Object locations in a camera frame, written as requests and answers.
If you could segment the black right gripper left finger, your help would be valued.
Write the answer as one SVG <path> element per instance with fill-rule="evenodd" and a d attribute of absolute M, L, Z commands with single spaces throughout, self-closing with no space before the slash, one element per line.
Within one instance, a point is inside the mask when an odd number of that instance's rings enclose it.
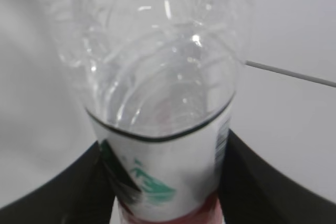
<path fill-rule="evenodd" d="M 1 208 L 1 223 L 109 223 L 114 198 L 94 143 L 51 181 Z"/>

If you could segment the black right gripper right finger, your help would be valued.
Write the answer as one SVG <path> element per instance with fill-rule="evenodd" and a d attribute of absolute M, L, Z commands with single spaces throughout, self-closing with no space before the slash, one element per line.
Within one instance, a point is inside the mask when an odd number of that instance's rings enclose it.
<path fill-rule="evenodd" d="M 225 223 L 335 223 L 335 203 L 277 171 L 233 131 L 218 197 Z"/>

